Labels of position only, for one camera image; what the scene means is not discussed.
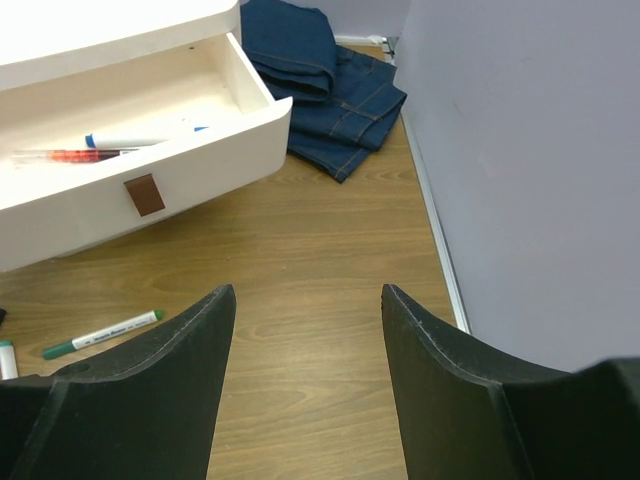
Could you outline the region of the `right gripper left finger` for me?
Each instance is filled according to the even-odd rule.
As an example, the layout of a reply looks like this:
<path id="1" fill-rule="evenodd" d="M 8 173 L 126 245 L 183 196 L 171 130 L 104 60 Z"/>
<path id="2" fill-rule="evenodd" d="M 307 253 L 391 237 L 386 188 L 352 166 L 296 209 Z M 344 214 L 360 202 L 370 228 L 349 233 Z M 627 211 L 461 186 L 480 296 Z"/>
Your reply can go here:
<path id="1" fill-rule="evenodd" d="M 2 382 L 2 478 L 206 478 L 235 314 L 223 285 L 102 353 Z"/>

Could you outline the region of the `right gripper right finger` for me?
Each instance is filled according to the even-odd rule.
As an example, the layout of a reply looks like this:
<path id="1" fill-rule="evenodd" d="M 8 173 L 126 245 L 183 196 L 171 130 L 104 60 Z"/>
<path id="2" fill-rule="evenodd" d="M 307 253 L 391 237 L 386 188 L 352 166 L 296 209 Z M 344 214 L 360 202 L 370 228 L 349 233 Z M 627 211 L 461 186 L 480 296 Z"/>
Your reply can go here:
<path id="1" fill-rule="evenodd" d="M 411 479 L 635 479 L 639 362 L 574 373 L 504 353 L 387 284 L 381 316 Z"/>

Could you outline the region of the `red white marker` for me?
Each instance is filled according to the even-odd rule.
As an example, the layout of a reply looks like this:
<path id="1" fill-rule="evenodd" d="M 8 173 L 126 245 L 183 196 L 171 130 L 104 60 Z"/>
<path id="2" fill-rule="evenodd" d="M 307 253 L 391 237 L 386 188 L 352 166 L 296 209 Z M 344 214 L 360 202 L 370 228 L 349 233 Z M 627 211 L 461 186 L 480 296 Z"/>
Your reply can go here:
<path id="1" fill-rule="evenodd" d="M 12 161 L 22 164 L 93 164 L 120 157 L 122 155 L 126 155 L 136 151 L 137 148 L 20 150 L 13 152 L 10 155 L 10 158 Z"/>

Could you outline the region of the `blue tip white marker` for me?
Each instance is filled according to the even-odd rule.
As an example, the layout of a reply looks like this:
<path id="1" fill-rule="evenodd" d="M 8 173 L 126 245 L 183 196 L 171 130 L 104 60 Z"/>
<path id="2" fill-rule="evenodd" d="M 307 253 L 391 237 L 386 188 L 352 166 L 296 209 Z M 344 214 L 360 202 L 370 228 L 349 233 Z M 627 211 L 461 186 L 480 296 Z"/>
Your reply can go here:
<path id="1" fill-rule="evenodd" d="M 84 136 L 85 145 L 91 149 L 134 149 L 152 146 L 174 138 L 208 129 L 208 126 L 174 125 L 162 128 L 132 128 L 92 132 Z"/>

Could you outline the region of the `white drawer cabinet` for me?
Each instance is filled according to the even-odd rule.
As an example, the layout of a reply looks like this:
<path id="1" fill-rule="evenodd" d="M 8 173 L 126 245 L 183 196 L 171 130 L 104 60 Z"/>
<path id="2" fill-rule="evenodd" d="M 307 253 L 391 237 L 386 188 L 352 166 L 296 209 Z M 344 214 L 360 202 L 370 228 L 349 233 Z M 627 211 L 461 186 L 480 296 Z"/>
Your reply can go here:
<path id="1" fill-rule="evenodd" d="M 81 251 L 281 168 L 291 99 L 247 58 L 236 1 L 1 5 L 1 268 Z M 93 164 L 20 150 L 91 149 L 92 132 L 208 129 Z"/>

